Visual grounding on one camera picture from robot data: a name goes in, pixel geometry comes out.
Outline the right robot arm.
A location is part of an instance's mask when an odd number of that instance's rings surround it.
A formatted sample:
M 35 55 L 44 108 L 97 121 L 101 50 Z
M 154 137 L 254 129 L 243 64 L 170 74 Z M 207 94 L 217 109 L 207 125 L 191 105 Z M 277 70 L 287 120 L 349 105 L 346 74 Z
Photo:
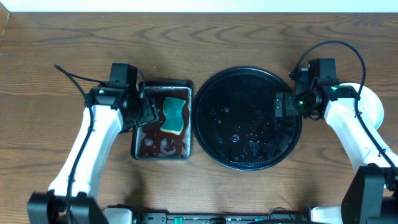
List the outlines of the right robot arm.
M 320 115 L 338 136 L 354 170 L 340 205 L 313 207 L 314 223 L 397 223 L 397 154 L 378 128 L 379 97 L 363 84 L 339 83 L 334 69 L 296 68 L 293 93 L 275 96 L 278 117 Z

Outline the green yellow sponge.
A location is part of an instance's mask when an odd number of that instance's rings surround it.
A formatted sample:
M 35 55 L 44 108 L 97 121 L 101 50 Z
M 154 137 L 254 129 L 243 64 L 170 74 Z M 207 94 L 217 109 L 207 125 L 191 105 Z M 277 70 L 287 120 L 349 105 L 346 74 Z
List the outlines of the green yellow sponge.
M 184 127 L 182 111 L 185 103 L 185 100 L 179 98 L 169 96 L 165 98 L 162 107 L 165 121 L 160 127 L 161 131 L 176 135 L 181 134 Z

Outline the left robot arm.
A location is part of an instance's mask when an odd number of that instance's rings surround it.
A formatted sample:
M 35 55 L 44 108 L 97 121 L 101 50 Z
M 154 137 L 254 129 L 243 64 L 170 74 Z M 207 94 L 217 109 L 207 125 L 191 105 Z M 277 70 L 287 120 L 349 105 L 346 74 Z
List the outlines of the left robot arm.
M 78 136 L 46 193 L 27 203 L 31 223 L 139 223 L 124 205 L 100 209 L 98 191 L 110 149 L 118 134 L 158 121 L 154 100 L 136 90 L 94 87 L 84 95 Z

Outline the light blue plate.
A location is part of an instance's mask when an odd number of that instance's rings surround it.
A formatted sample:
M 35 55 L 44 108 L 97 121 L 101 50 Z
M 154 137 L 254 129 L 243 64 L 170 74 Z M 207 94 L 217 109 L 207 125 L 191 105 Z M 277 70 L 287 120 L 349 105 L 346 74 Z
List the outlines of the light blue plate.
M 338 85 L 337 100 L 328 105 L 327 123 L 339 133 L 363 133 L 358 114 L 355 110 L 355 100 L 359 93 L 360 84 L 343 83 Z M 384 108 L 379 97 L 368 87 L 362 88 L 359 95 L 358 111 L 365 126 L 377 130 L 384 119 Z

